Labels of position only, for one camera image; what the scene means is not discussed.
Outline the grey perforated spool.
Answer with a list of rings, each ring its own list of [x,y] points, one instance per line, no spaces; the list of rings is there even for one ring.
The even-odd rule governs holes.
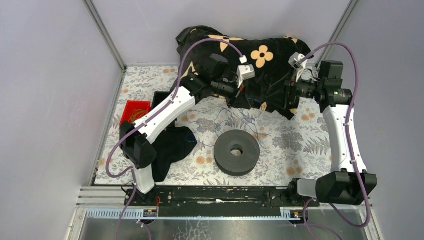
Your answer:
[[[223,173],[241,177],[256,167],[260,158],[260,146],[248,132],[234,129],[217,138],[213,155],[216,165]]]

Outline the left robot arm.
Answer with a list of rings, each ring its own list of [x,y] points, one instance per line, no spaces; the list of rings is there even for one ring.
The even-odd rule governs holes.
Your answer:
[[[243,89],[244,74],[252,78],[255,71],[248,64],[245,55],[239,58],[236,79],[232,82],[224,80],[228,66],[221,55],[212,54],[206,59],[207,66],[200,75],[190,63],[184,74],[179,74],[170,94],[150,113],[120,126],[121,136],[118,142],[125,157],[130,161],[133,171],[136,199],[144,206],[155,200],[153,188],[156,183],[153,177],[152,163],[157,157],[154,142],[158,136],[182,113],[195,106],[201,100],[213,95],[221,95],[232,104]]]

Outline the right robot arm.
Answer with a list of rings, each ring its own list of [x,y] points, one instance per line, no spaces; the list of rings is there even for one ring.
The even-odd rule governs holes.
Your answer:
[[[294,178],[285,197],[293,206],[309,199],[320,203],[359,206],[377,186],[375,174],[365,166],[355,133],[353,93],[342,87],[343,63],[323,61],[318,78],[303,80],[304,66],[294,66],[285,90],[291,97],[313,99],[319,105],[328,129],[332,164],[330,173],[317,180]]]

